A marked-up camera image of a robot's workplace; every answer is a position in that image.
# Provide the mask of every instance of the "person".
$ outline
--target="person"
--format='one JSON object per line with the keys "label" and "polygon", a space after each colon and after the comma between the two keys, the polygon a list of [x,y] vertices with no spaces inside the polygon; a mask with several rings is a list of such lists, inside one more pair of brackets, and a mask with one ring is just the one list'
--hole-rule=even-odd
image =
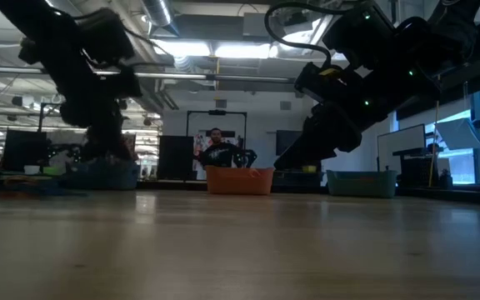
{"label": "person", "polygon": [[212,146],[201,154],[201,164],[203,166],[230,168],[233,165],[233,156],[242,154],[242,149],[231,143],[222,142],[222,131],[219,128],[213,128],[210,131],[210,138]]}

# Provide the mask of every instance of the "whiteboard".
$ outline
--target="whiteboard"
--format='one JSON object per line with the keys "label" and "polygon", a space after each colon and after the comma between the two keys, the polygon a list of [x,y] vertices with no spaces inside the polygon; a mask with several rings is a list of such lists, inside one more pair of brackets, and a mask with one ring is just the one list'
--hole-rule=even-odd
{"label": "whiteboard", "polygon": [[400,157],[394,157],[393,153],[414,148],[425,148],[425,125],[423,124],[378,136],[379,171],[382,172],[388,167],[389,170],[401,173]]}

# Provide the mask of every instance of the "window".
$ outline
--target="window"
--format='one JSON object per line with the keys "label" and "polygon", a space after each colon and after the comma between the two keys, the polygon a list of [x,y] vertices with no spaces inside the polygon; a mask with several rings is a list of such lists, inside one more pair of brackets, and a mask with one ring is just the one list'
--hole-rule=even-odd
{"label": "window", "polygon": [[[471,110],[466,110],[450,117],[446,117],[442,120],[438,120],[439,123],[458,120],[461,118],[470,118]],[[434,132],[434,123],[425,126],[425,133]],[[443,148],[443,152],[438,154],[438,158],[448,158],[449,167],[451,168],[451,176],[454,184],[470,184],[475,183],[475,163],[473,160],[473,149],[458,149],[449,150],[448,145],[442,140],[442,137],[438,133],[437,144]],[[428,138],[427,145],[433,143],[433,138]]]}

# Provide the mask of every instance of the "orange basket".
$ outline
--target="orange basket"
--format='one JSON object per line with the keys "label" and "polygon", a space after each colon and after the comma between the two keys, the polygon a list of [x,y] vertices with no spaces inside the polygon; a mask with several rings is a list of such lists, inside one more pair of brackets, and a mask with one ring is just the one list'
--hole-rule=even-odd
{"label": "orange basket", "polygon": [[207,188],[212,194],[269,195],[273,168],[231,168],[207,166]]}

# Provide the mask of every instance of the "table surface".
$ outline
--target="table surface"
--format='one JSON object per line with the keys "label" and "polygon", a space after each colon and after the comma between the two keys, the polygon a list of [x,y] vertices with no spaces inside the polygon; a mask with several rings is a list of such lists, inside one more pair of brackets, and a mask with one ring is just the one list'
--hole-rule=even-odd
{"label": "table surface", "polygon": [[480,206],[205,192],[0,200],[0,299],[480,299]]}

